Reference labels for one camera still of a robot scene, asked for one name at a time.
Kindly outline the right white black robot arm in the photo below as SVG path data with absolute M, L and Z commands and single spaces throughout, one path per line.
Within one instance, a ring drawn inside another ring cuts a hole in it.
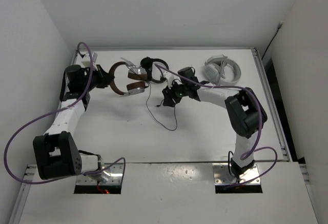
M 166 69 L 165 74 L 167 86 L 162 90 L 164 106 L 174 108 L 183 97 L 188 97 L 226 109 L 236 133 L 235 150 L 229 159 L 228 172 L 239 179 L 255 163 L 254 151 L 268 119 L 253 90 L 238 86 L 217 86 L 207 80 L 199 81 L 191 67 L 177 73 Z

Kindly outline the brown silver headphones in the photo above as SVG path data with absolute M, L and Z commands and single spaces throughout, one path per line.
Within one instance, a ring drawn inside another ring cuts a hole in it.
M 126 91 L 121 90 L 115 81 L 115 73 L 116 70 L 121 67 L 125 66 L 127 71 L 127 79 L 130 81 L 126 84 Z M 121 58 L 121 61 L 114 63 L 110 70 L 110 82 L 109 85 L 111 89 L 120 96 L 131 96 L 136 94 L 144 93 L 144 91 L 149 87 L 147 84 L 148 81 L 148 74 L 144 67 L 140 65 L 136 65 L 131 61 L 127 60 L 126 58 Z

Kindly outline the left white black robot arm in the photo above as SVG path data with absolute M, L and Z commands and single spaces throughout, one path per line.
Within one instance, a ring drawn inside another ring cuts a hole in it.
M 68 66 L 60 92 L 61 111 L 44 135 L 33 140 L 38 173 L 43 180 L 80 174 L 97 174 L 101 169 L 100 155 L 82 152 L 73 139 L 81 116 L 86 112 L 90 91 L 106 88 L 113 80 L 100 65 L 94 69 L 80 65 Z

